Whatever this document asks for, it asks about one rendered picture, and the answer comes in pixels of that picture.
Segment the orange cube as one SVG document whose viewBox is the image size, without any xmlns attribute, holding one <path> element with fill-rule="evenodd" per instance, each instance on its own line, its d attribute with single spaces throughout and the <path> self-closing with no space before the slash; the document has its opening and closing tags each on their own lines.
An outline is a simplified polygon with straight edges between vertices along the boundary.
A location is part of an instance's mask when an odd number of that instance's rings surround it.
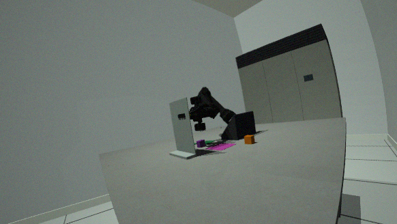
<svg viewBox="0 0 397 224">
<path fill-rule="evenodd" d="M 246 135 L 244 136 L 245 144 L 253 144 L 255 143 L 254 135 Z"/>
</svg>

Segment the purple rectangular block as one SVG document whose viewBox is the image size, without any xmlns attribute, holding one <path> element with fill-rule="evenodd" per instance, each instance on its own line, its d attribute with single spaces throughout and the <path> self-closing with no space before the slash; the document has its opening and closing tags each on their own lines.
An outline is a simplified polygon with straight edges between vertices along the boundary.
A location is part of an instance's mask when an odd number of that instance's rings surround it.
<svg viewBox="0 0 397 224">
<path fill-rule="evenodd" d="M 196 141 L 196 144 L 197 144 L 198 148 L 204 147 L 205 146 L 205 140 L 204 139 L 203 140 L 198 140 L 198 141 Z"/>
</svg>

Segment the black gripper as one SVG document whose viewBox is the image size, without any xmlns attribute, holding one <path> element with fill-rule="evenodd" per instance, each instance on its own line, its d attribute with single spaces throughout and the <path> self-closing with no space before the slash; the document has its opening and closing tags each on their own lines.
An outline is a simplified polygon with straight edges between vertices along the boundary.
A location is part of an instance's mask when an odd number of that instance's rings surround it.
<svg viewBox="0 0 397 224">
<path fill-rule="evenodd" d="M 195 131 L 202 131 L 205 130 L 205 123 L 201 123 L 202 118 L 209 116 L 209 109 L 208 108 L 201 108 L 199 103 L 202 103 L 200 96 L 195 96 L 190 98 L 191 104 L 195 104 L 194 107 L 191 107 L 191 111 L 189 114 L 195 113 L 195 115 L 190 115 L 190 118 L 193 119 L 193 122 L 198 122 L 198 124 L 194 125 Z"/>
</svg>

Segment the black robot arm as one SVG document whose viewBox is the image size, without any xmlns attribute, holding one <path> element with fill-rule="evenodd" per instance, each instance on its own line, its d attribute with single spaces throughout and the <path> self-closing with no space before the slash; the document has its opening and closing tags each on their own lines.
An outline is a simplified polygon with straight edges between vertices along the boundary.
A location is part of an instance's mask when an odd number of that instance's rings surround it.
<svg viewBox="0 0 397 224">
<path fill-rule="evenodd" d="M 198 96 L 201 97 L 202 103 L 199 103 L 198 105 L 201 106 L 201 108 L 208 108 L 209 109 L 209 116 L 210 118 L 215 118 L 217 114 L 220 112 L 220 117 L 225 121 L 225 123 L 228 125 L 229 120 L 236 115 L 233 111 L 229 109 L 225 109 L 212 95 L 211 92 L 207 87 L 202 87 L 200 92 L 198 93 Z"/>
</svg>

